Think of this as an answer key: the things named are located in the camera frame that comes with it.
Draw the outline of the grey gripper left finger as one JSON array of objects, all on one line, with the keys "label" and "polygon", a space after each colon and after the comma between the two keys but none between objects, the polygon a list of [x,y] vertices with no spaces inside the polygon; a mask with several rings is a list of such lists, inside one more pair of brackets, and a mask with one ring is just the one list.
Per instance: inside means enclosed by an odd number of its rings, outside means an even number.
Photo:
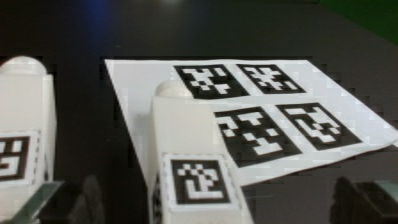
[{"label": "grey gripper left finger", "polygon": [[61,181],[45,183],[6,224],[107,224],[96,176],[86,177],[80,186]]}]

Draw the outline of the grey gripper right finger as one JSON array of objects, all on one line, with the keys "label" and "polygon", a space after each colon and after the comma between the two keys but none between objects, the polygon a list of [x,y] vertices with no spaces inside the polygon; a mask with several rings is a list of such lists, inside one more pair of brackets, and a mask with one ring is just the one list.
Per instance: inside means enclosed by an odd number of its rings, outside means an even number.
[{"label": "grey gripper right finger", "polygon": [[398,224],[398,182],[354,182],[340,177],[334,186],[331,224]]}]

